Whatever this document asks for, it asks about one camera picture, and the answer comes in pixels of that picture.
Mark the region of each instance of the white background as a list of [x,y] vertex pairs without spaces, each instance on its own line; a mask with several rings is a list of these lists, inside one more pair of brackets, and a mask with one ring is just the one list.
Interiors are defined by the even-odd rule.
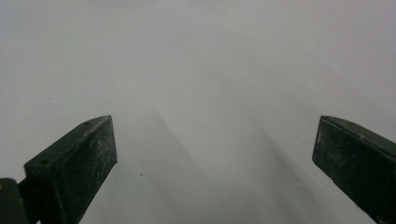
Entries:
[[111,114],[81,223],[374,223],[311,161],[320,115],[396,140],[391,0],[1,1],[0,176]]

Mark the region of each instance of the white snow surface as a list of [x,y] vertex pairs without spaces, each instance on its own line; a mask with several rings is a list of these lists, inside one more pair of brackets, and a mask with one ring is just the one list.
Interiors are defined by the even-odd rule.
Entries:
[[119,163],[82,219],[374,223],[312,160],[330,115],[396,140],[396,2],[1,1],[0,176],[87,119]]

